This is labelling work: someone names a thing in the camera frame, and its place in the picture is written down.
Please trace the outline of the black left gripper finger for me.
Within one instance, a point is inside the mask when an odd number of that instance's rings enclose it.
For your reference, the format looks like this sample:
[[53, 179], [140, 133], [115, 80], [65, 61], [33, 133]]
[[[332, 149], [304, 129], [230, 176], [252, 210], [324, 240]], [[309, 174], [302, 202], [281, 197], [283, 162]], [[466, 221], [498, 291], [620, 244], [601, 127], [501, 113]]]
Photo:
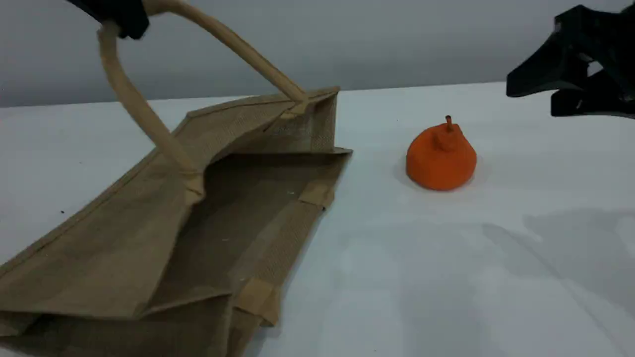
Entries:
[[141, 39], [149, 28], [149, 16], [141, 0], [70, 0], [70, 4], [99, 23], [114, 22], [121, 39]]

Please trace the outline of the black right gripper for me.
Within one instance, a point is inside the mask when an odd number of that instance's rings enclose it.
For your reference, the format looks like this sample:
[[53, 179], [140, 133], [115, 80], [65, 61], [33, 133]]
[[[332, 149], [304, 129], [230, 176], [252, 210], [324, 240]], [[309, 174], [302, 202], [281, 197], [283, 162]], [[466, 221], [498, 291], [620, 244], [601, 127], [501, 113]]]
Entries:
[[[589, 63], [602, 66], [589, 77]], [[617, 12], [574, 6], [554, 18], [554, 31], [507, 75], [506, 95], [551, 95], [551, 116], [635, 119], [634, 5]]]

